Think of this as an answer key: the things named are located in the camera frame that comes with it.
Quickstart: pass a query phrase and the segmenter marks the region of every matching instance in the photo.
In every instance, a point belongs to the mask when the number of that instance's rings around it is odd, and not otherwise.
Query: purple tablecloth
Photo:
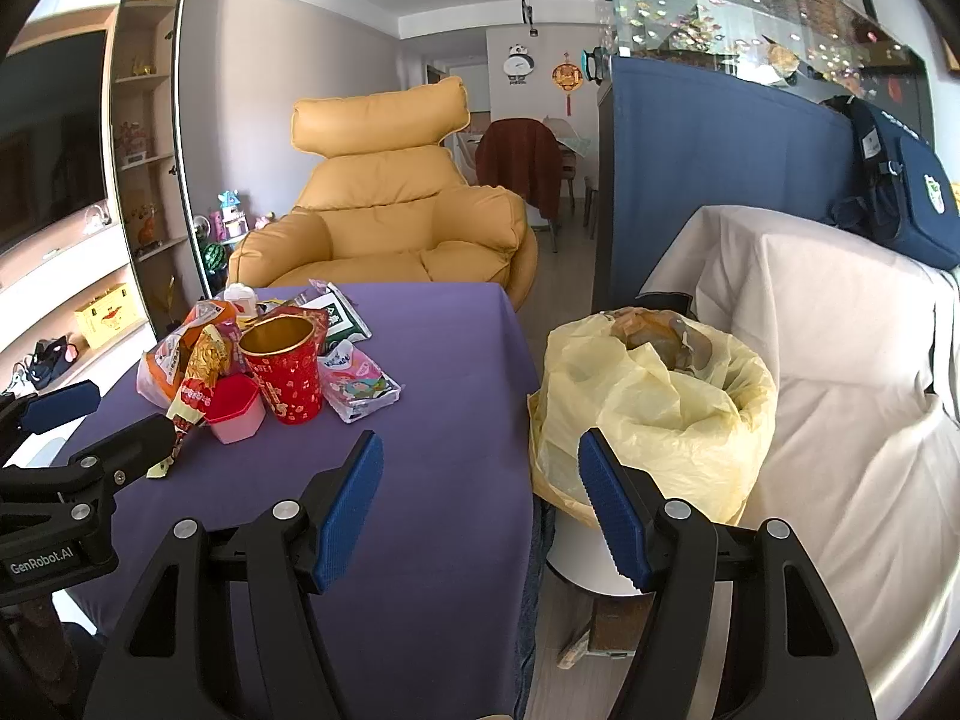
[[[254,437],[229,446],[200,429],[168,478],[118,494],[120,567],[70,593],[109,635],[179,519],[197,517],[208,530],[246,522],[298,497],[371,429],[384,443],[383,479],[346,576],[314,600],[349,709],[357,720],[509,714],[533,516],[526,395],[538,385],[517,318],[493,284],[356,284],[346,293],[373,332],[363,350],[405,385],[400,402],[352,425],[329,405],[296,427],[268,412]],[[134,391],[135,373],[104,396],[59,461],[155,410]],[[236,597],[241,679],[261,716],[251,621]]]

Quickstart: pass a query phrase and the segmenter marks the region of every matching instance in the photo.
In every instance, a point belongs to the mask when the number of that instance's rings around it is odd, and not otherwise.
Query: navy backpack
[[[865,100],[829,105],[853,121],[865,172],[863,196],[834,203],[833,223],[932,268],[960,265],[960,208],[929,143]]]

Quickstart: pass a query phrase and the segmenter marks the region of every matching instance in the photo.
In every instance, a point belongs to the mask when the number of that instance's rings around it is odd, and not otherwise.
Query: white sheet
[[[960,631],[955,282],[822,224],[727,206],[694,215],[644,290],[694,295],[700,321],[752,346],[778,380],[776,434],[742,524],[791,523],[878,720],[894,720]],[[717,658],[702,681],[718,679]],[[691,717],[709,717],[699,698]]]

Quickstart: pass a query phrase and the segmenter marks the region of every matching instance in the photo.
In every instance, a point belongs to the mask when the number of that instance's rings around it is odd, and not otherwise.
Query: brown jacket
[[[477,146],[477,182],[515,191],[544,218],[557,218],[563,159],[546,124],[498,119]]]

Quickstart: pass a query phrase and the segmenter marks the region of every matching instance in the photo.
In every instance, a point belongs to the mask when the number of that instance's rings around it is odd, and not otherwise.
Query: red lid
[[[206,421],[216,424],[243,415],[259,394],[260,389],[256,382],[242,373],[234,373],[221,379],[213,391],[213,398],[210,398]]]

